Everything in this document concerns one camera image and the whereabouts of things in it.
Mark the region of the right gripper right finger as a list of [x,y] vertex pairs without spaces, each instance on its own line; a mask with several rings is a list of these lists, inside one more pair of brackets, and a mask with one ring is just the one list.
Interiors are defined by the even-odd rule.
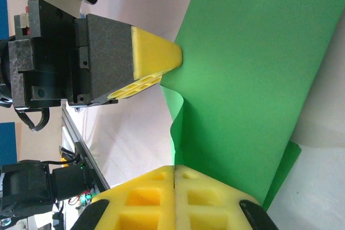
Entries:
[[277,229],[251,195],[184,165],[174,176],[176,229]]

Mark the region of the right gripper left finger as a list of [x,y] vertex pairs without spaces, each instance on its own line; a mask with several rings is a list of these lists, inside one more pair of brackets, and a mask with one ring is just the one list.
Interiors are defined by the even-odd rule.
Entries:
[[174,166],[97,194],[72,229],[174,229]]

